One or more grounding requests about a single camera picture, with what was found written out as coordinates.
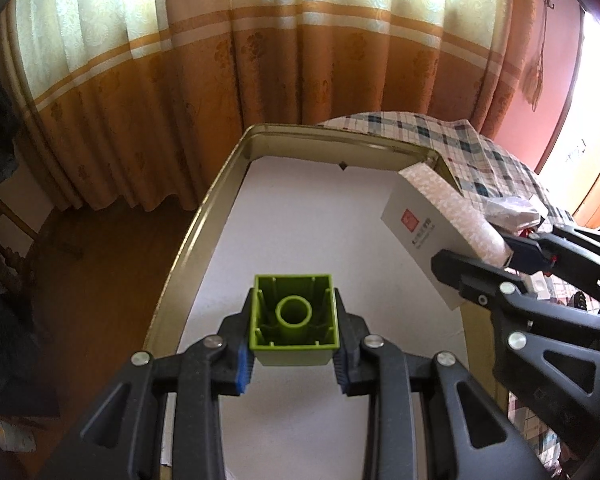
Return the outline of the green soccer toy brick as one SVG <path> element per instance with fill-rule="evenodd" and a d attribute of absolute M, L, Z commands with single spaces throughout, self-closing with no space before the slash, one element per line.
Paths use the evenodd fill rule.
<path fill-rule="evenodd" d="M 253 280 L 249 347 L 264 366 L 322 366 L 339 349 L 329 274 L 258 274 Z"/>

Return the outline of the white card box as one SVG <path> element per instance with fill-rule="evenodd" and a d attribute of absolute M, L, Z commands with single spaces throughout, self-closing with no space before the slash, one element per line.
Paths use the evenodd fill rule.
<path fill-rule="evenodd" d="M 434 276 L 431 259 L 438 252 L 447 249 L 500 269 L 512 255 L 501 234 L 471 201 L 423 162 L 399 171 L 381 220 L 451 310 L 462 300 Z"/>

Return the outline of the plaid tablecloth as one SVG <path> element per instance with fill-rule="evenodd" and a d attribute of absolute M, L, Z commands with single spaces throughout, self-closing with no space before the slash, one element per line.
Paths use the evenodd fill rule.
<path fill-rule="evenodd" d="M 490 198 L 519 196 L 536 200 L 546 209 L 542 229 L 553 224 L 573 224 L 562 204 L 542 185 L 536 173 L 514 155 L 479 134 L 465 119 L 442 122 L 407 112 L 367 112 L 341 116 L 322 123 L 325 128 L 350 130 L 432 148 L 442 155 L 460 188 L 478 211 Z M 475 304 L 460 308 L 469 369 L 508 415 L 532 452 L 554 479 L 571 479 L 583 464 L 550 427 L 521 400 L 512 398 L 493 377 L 493 330 L 490 314 Z"/>

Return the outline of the orange cream curtain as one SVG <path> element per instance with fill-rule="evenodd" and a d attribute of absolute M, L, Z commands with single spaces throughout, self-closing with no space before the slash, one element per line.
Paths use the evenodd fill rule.
<path fill-rule="evenodd" d="M 255 124 L 363 112 L 494 136 L 536 0 L 9 0 L 0 79 L 61 209 L 193 209 Z"/>

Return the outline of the hanging wall tassel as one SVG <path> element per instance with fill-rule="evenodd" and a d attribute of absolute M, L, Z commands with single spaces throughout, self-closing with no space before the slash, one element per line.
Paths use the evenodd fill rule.
<path fill-rule="evenodd" d="M 535 54 L 528 64 L 526 76 L 524 76 L 524 85 L 522 93 L 527 103 L 531 106 L 532 112 L 538 108 L 544 84 L 544 60 L 545 46 L 548 32 L 548 12 L 555 7 L 556 0 L 543 0 L 542 21 L 540 30 L 540 40 Z"/>

